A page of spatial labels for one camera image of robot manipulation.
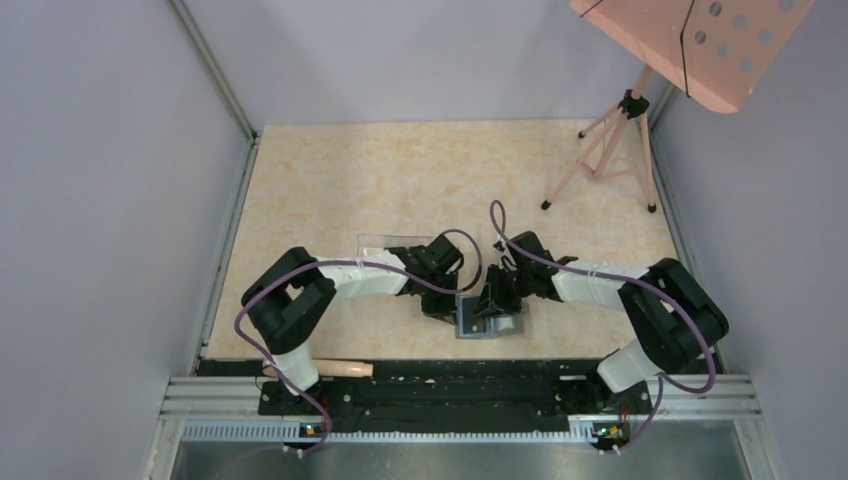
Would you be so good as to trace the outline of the pink music stand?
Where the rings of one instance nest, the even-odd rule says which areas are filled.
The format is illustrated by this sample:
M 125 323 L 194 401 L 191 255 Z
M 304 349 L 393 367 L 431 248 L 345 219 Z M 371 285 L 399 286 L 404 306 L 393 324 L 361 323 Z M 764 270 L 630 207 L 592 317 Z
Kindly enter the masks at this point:
M 615 105 L 579 131 L 579 138 L 594 137 L 545 196 L 541 209 L 549 209 L 581 169 L 596 179 L 609 177 L 612 154 L 625 127 L 635 121 L 644 161 L 631 170 L 643 175 L 646 208 L 655 212 L 650 103 L 645 97 L 652 77 L 664 78 L 710 111 L 736 113 L 813 4 L 813 0 L 571 2 L 582 19 L 636 56 L 643 68 L 636 84 Z

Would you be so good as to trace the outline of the clear plastic card box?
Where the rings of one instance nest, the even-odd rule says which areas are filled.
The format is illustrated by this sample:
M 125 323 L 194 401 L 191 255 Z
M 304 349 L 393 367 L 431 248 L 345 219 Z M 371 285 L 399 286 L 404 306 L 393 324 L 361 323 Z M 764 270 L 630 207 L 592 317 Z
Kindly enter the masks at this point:
M 426 248 L 434 239 L 435 237 L 432 235 L 361 233 L 357 236 L 356 257 L 377 256 L 383 251 L 400 252 L 402 256 L 409 257 L 411 254 Z

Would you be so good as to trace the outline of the grey card holder wallet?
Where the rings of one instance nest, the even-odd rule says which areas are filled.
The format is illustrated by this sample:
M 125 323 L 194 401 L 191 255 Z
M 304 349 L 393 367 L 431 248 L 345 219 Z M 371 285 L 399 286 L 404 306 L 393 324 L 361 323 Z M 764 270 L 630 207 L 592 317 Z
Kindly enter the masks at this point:
M 525 332 L 524 321 L 521 313 L 518 314 L 499 314 L 495 316 L 483 317 L 487 319 L 489 334 L 484 338 L 460 339 L 459 340 L 489 340 L 505 336 L 523 335 Z

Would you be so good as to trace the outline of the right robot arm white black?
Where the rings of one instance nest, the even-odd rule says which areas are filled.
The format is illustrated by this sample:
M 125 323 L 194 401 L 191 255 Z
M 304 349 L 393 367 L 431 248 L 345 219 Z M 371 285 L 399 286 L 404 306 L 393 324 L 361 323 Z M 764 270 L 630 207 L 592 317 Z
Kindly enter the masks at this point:
M 474 318 L 521 314 L 530 296 L 587 303 L 623 312 L 633 341 L 588 373 L 586 397 L 600 412 L 612 412 L 627 389 L 661 374 L 677 374 L 708 352 L 728 331 L 724 313 L 676 259 L 640 268 L 554 259 L 538 236 L 526 231 L 503 244 L 505 264 L 488 268 L 472 311 Z

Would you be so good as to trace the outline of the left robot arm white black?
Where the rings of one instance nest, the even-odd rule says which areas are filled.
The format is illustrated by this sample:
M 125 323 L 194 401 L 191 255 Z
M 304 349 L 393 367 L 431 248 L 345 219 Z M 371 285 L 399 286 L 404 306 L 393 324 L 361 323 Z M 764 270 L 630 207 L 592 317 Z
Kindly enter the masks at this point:
M 351 258 L 316 257 L 302 246 L 286 251 L 241 297 L 271 363 L 288 380 L 283 401 L 302 414 L 319 404 L 308 339 L 330 305 L 372 295 L 419 296 L 424 316 L 452 323 L 463 264 L 463 254 L 443 234 L 426 245 Z

